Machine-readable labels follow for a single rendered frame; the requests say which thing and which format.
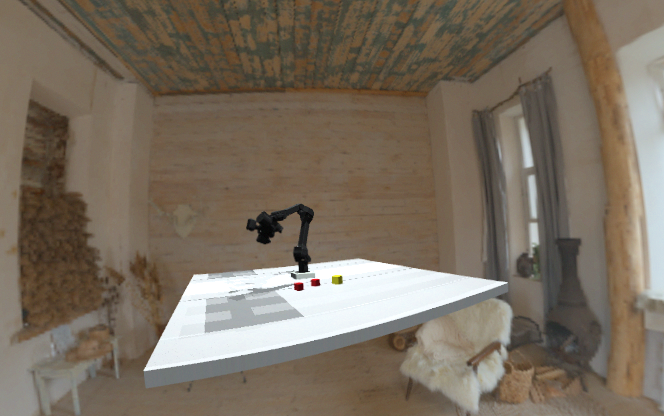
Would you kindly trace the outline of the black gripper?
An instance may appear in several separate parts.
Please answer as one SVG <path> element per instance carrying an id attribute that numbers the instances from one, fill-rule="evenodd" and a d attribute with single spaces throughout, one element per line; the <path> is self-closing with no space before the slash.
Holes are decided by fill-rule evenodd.
<path id="1" fill-rule="evenodd" d="M 274 236 L 275 236 L 275 232 L 274 232 L 274 233 L 269 233 L 269 232 L 267 231 L 267 229 L 266 229 L 265 227 L 263 227 L 262 225 L 257 226 L 257 225 L 256 225 L 256 220 L 253 220 L 253 219 L 248 219 L 248 223 L 247 223 L 247 227 L 246 227 L 246 229 L 249 230 L 249 231 L 251 231 L 251 232 L 253 232 L 254 230 L 257 230 L 257 232 L 258 232 L 258 231 L 266 232 L 266 234 L 270 234 L 270 235 L 268 236 L 269 238 L 274 238 Z"/>

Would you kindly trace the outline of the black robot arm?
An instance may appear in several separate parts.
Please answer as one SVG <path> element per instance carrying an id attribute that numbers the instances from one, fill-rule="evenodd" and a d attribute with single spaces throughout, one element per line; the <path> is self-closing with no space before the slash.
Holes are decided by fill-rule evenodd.
<path id="1" fill-rule="evenodd" d="M 299 273 L 310 272 L 308 271 L 308 262 L 311 261 L 311 258 L 308 255 L 306 243 L 308 237 L 309 224 L 314 216 L 314 211 L 311 208 L 304 206 L 303 204 L 300 203 L 300 204 L 295 204 L 283 210 L 274 211 L 271 213 L 271 215 L 268 215 L 265 211 L 263 211 L 256 218 L 256 222 L 265 227 L 269 233 L 274 233 L 274 232 L 281 233 L 283 227 L 281 227 L 277 221 L 282 221 L 288 215 L 295 212 L 297 212 L 300 215 L 302 223 L 301 223 L 298 245 L 297 247 L 294 247 L 292 254 L 294 256 L 295 262 L 298 262 L 297 272 Z M 258 231 L 257 234 L 259 234 L 256 238 L 257 242 L 263 244 L 271 242 L 271 240 L 268 237 L 270 234 L 266 234 L 266 232 L 263 231 Z"/>

